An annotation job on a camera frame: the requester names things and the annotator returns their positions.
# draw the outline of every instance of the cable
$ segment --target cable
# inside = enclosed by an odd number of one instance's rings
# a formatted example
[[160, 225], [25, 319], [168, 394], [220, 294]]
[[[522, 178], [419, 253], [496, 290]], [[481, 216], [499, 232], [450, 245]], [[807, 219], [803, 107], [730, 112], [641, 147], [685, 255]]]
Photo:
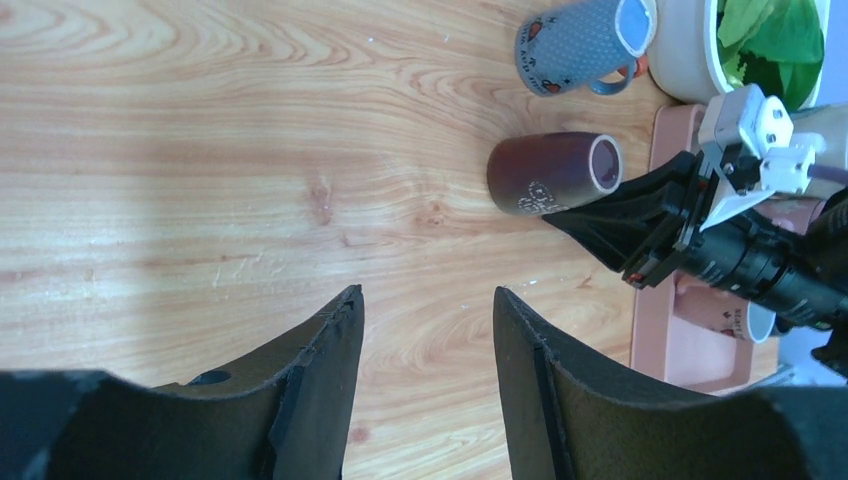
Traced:
[[813, 164], [810, 165], [810, 169], [807, 171], [807, 174], [810, 178], [848, 185], [848, 170], [843, 170], [838, 167]]

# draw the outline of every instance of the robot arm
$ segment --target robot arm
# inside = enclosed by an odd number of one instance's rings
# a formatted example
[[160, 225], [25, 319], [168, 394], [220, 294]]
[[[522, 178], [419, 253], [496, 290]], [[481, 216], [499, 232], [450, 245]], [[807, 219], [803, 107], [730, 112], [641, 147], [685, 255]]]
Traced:
[[680, 270], [789, 328], [834, 330], [814, 356], [848, 377], [848, 189], [804, 236], [752, 209], [810, 184], [816, 135], [793, 133], [778, 99], [757, 86], [736, 90], [710, 102], [697, 154], [680, 152], [607, 197], [542, 218], [634, 288]]

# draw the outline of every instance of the gray polka dot mug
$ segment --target gray polka dot mug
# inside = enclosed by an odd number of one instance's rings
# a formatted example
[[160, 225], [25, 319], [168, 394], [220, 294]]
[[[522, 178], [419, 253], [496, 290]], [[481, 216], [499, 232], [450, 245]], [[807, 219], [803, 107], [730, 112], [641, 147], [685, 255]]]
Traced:
[[[656, 32], [653, 0], [572, 0], [527, 20], [515, 38], [521, 80], [549, 97], [582, 85], [613, 95], [633, 80]], [[624, 68], [624, 79], [601, 78]]]

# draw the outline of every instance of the screw hole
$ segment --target screw hole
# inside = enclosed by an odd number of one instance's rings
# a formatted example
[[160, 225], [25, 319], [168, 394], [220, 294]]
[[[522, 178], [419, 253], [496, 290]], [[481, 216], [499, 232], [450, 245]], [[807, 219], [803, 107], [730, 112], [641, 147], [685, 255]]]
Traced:
[[230, 379], [232, 375], [230, 372], [226, 372], [224, 370], [209, 370], [208, 372], [201, 373], [194, 380], [188, 382], [188, 385], [198, 386], [198, 385], [216, 385], [219, 383], [226, 382]]

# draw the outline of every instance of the green leaf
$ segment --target green leaf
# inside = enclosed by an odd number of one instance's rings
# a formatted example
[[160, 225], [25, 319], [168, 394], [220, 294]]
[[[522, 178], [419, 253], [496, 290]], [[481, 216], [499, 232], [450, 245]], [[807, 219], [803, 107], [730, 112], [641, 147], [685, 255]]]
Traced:
[[746, 67], [747, 66], [742, 63], [742, 58], [739, 54], [734, 55], [728, 61], [721, 64], [724, 76], [727, 77], [727, 83], [729, 83], [733, 88], [742, 88], [745, 86]]
[[757, 84], [766, 96], [776, 95], [782, 100], [784, 91], [778, 64], [750, 53], [742, 53], [740, 56], [745, 66], [745, 85]]
[[[807, 100], [819, 81], [822, 63], [823, 61], [790, 64], [792, 65], [792, 75], [789, 84], [784, 87], [784, 93], [781, 97], [786, 110], [794, 112], [801, 108], [801, 105]], [[781, 81], [783, 80], [784, 69], [788, 69], [788, 67], [780, 64]]]
[[824, 58], [823, 38], [814, 0], [780, 0], [742, 50], [773, 62], [815, 64]]
[[792, 74], [795, 70], [794, 63], [779, 63], [777, 68], [780, 69], [780, 84], [783, 85], [783, 91], [789, 91], [789, 85], [792, 83]]
[[768, 15], [764, 12], [773, 9], [772, 0], [727, 0], [717, 32], [719, 42], [730, 47], [750, 38], [762, 25], [761, 19]]

